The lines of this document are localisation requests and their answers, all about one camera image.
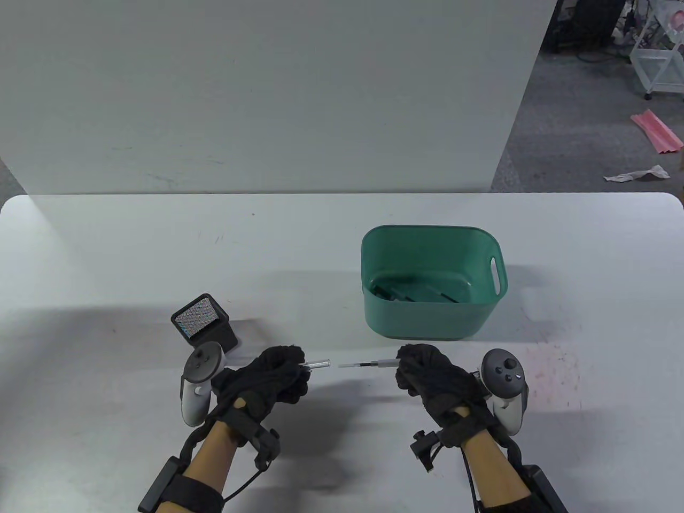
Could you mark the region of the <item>person's left hand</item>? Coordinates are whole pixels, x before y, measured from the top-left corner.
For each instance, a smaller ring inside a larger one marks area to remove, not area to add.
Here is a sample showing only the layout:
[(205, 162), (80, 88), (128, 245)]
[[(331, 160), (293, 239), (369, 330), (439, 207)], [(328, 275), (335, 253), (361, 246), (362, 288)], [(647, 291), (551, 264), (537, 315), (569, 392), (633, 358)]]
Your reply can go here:
[(296, 404), (308, 392), (310, 371), (302, 366), (305, 352), (298, 345), (276, 345), (237, 370), (227, 369), (213, 380), (217, 404), (208, 418), (225, 421), (236, 401), (239, 410), (260, 424), (277, 403)]

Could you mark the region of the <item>person's right hand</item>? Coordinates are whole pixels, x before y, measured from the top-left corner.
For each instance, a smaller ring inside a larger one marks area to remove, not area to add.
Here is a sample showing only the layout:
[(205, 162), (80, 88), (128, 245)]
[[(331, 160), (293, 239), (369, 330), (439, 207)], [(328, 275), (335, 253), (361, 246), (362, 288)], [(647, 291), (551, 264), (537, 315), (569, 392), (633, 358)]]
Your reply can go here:
[(428, 415), (441, 427), (445, 447), (461, 447), (483, 431), (498, 428), (474, 374), (455, 366), (437, 347), (406, 344), (397, 352), (398, 387), (420, 397)]

